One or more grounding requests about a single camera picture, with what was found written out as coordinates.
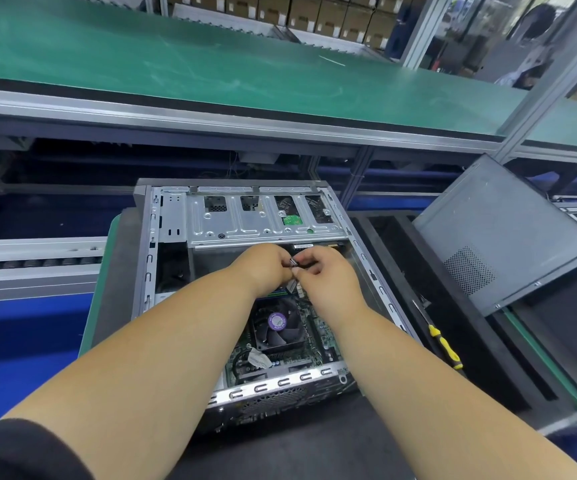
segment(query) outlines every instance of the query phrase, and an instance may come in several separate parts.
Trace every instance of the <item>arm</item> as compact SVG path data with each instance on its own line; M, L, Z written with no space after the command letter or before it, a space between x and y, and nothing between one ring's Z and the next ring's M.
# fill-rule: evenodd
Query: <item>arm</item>
M179 460L255 298L292 278L274 244L192 282L8 412L70 446L96 480L160 480Z
M317 262L293 272L419 480L577 479L564 452L372 311L339 252L294 259Z

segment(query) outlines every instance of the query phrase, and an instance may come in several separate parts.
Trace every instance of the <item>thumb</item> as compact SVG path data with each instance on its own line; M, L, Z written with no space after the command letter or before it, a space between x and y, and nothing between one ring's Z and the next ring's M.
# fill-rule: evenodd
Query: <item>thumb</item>
M295 276L296 280L300 282L302 288L304 288L308 293L310 286L313 284L313 280L316 279L315 275L300 267L291 268L291 272L293 273L293 276Z

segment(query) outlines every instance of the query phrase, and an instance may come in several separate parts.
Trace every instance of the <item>purple fan sticker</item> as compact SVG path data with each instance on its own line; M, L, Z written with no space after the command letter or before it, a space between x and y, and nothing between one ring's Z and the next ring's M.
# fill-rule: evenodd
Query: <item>purple fan sticker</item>
M286 317L279 312L272 313L268 316L268 326L270 326L271 330L284 330L286 328Z

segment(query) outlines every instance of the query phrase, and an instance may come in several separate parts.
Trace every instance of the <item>person's left hand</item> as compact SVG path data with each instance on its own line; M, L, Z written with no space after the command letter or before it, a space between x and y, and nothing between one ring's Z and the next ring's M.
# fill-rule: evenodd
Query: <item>person's left hand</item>
M289 252L275 244L256 244L245 250L228 269L234 272L235 279L245 280L254 295L261 298L293 279L288 267L290 260Z

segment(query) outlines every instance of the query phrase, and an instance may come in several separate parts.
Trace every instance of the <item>stack of boxes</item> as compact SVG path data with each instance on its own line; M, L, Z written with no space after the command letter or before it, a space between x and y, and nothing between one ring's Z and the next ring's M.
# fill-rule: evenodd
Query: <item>stack of boxes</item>
M411 0L168 0L384 50Z

